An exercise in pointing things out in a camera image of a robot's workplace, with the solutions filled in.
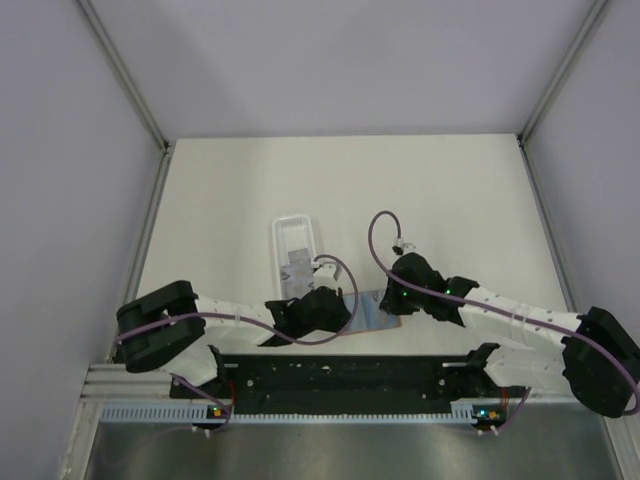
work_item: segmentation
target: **white table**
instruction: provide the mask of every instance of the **white table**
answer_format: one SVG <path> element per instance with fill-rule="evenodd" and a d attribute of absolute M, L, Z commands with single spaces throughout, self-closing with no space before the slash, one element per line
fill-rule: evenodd
<path fill-rule="evenodd" d="M 318 252 L 347 262 L 361 291 L 383 289 L 366 240 L 383 209 L 398 214 L 405 240 L 443 276 L 565 309 L 513 135 L 179 140 L 139 295 L 186 279 L 214 299 L 275 299 L 269 226 L 290 213 L 311 216 Z M 388 265 L 394 236 L 392 222 L 381 220 L 375 244 Z M 346 275 L 341 280 L 349 292 Z M 492 340 L 419 314 L 399 329 L 269 353 L 466 354 Z"/>

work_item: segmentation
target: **white panel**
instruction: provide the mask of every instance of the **white panel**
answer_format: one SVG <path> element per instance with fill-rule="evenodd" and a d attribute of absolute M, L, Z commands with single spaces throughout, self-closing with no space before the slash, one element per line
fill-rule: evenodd
<path fill-rule="evenodd" d="M 159 158 L 72 2 L 1 2 L 0 63 L 0 465 L 50 479 Z"/>
<path fill-rule="evenodd" d="M 94 0 L 172 138 L 519 131 L 588 0 Z"/>
<path fill-rule="evenodd" d="M 640 340 L 640 2 L 607 16 L 540 125 L 532 161 L 582 310 Z"/>
<path fill-rule="evenodd" d="M 341 257 L 361 291 L 384 289 L 366 234 L 371 217 L 385 208 L 400 216 L 403 237 L 443 275 L 563 310 L 513 135 L 180 140 L 140 294 L 187 279 L 219 300 L 276 298 L 269 226 L 294 211 L 311 216 L 318 253 Z M 382 220 L 375 245 L 388 265 L 394 238 L 392 222 Z M 346 275 L 339 283 L 351 291 Z M 424 314 L 402 322 L 398 329 L 277 353 L 466 354 L 492 340 Z M 239 343 L 234 352 L 256 348 Z"/>

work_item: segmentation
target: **cable clip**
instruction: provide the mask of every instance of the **cable clip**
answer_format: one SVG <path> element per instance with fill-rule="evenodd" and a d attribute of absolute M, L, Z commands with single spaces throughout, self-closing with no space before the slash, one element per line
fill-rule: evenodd
<path fill-rule="evenodd" d="M 522 320 L 519 320 L 516 318 L 516 316 L 518 315 L 518 311 L 520 310 L 520 308 L 522 306 L 525 306 L 524 303 L 518 303 L 513 311 L 511 312 L 511 328 L 513 329 L 513 322 L 514 320 L 518 320 L 519 322 L 522 323 L 522 342 L 526 345 L 526 334 L 527 334 L 527 329 L 526 329 L 526 324 L 527 324 L 527 315 L 520 315 L 522 317 Z M 513 335 L 511 336 L 511 340 L 515 340 L 516 342 L 519 342 L 520 340 L 513 338 Z"/>
<path fill-rule="evenodd" d="M 393 250 L 393 253 L 400 257 L 406 253 L 415 251 L 416 246 L 413 243 L 405 243 L 402 237 L 396 237 L 391 249 Z"/>
<path fill-rule="evenodd" d="M 238 305 L 233 306 L 233 326 L 240 326 L 240 307 Z"/>

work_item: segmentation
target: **black bracket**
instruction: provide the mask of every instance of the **black bracket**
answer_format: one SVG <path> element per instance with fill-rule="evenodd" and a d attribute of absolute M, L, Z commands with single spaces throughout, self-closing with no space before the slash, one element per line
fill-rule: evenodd
<path fill-rule="evenodd" d="M 606 310 L 593 307 L 579 317 L 582 324 L 577 333 L 589 337 L 611 353 L 629 372 L 637 384 L 640 381 L 640 349 Z M 618 418 L 633 395 L 622 374 L 595 349 L 581 340 L 565 337 L 562 357 L 571 391 L 586 407 L 605 417 Z"/>
<path fill-rule="evenodd" d="M 186 280 L 173 282 L 122 306 L 116 313 L 121 334 L 175 315 L 197 312 L 198 298 Z M 131 373 L 156 370 L 204 335 L 205 321 L 194 317 L 158 327 L 122 342 L 120 352 Z"/>

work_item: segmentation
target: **gray wall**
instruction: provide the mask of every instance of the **gray wall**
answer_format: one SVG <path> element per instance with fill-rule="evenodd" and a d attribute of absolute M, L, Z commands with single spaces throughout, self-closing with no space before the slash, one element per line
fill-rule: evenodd
<path fill-rule="evenodd" d="M 94 0 L 183 136 L 519 131 L 593 0 Z"/>
<path fill-rule="evenodd" d="M 0 477 L 50 479 L 158 153 L 68 0 L 0 2 Z"/>
<path fill-rule="evenodd" d="M 578 303 L 640 340 L 640 2 L 612 3 L 531 153 Z"/>

